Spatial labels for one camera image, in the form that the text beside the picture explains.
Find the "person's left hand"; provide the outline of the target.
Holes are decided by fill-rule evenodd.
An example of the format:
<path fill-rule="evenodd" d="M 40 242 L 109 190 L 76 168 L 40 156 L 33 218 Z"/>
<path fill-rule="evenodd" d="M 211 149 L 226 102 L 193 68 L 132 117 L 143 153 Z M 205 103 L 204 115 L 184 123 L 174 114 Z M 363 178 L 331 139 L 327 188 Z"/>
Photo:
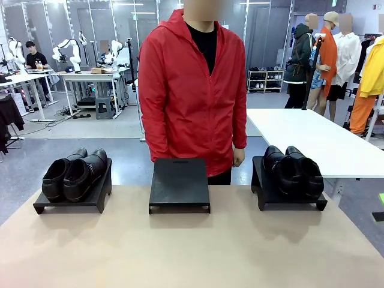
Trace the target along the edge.
<path fill-rule="evenodd" d="M 245 160 L 245 149 L 233 149 L 233 167 L 239 167 Z"/>

